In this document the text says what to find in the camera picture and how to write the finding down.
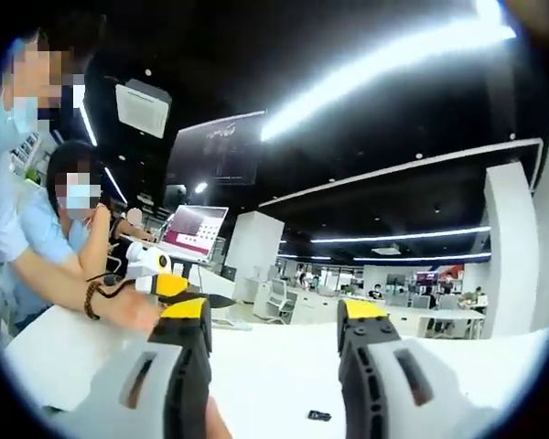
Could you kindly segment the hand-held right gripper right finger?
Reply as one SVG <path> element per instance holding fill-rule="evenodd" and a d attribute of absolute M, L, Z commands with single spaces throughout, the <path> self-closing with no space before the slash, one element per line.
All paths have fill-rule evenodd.
<path fill-rule="evenodd" d="M 485 438 L 497 412 L 462 394 L 457 374 L 377 305 L 338 303 L 339 382 L 346 437 Z"/>

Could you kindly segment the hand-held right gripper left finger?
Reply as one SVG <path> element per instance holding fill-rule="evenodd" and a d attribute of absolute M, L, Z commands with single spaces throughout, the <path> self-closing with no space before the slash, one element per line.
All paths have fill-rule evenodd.
<path fill-rule="evenodd" d="M 203 439 L 210 353 L 208 300 L 174 304 L 148 339 L 102 366 L 88 396 L 59 415 L 59 428 L 72 438 Z"/>

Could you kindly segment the person's left hand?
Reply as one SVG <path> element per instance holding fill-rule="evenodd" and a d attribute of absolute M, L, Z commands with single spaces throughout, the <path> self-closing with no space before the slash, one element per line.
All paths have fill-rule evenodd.
<path fill-rule="evenodd" d="M 115 298 L 103 299 L 99 316 L 119 327 L 150 334 L 158 323 L 162 308 L 149 295 L 124 291 Z"/>

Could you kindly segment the person's right hand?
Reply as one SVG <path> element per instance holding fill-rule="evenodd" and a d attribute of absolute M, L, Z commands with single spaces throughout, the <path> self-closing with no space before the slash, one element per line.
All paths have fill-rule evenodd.
<path fill-rule="evenodd" d="M 209 397 L 206 406 L 206 438 L 232 439 L 231 432 L 223 420 L 218 405 L 213 397 Z"/>

